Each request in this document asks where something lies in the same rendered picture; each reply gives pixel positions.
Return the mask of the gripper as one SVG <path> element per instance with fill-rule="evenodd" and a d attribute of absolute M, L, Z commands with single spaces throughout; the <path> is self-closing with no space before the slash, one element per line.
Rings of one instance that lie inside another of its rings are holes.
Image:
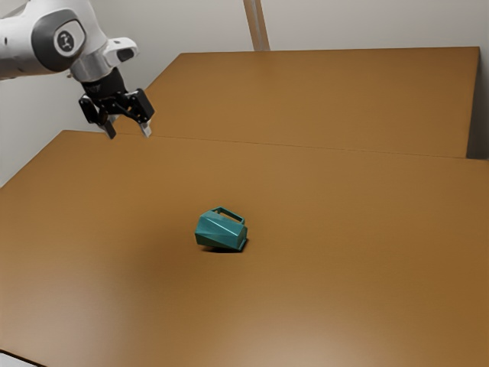
<path fill-rule="evenodd" d="M 114 119 L 109 114 L 122 113 L 137 122 L 145 138 L 151 136 L 154 107 L 144 90 L 136 89 L 128 93 L 118 68 L 114 68 L 110 74 L 99 80 L 84 82 L 81 85 L 85 94 L 80 97 L 79 106 L 87 122 L 102 130 L 109 139 L 116 136 Z"/>

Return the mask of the teal faceted mug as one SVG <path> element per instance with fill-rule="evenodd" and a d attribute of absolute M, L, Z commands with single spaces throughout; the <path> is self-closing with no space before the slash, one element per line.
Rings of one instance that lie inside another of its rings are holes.
<path fill-rule="evenodd" d="M 223 206 L 204 212 L 195 230 L 198 245 L 241 252 L 247 242 L 245 218 Z"/>

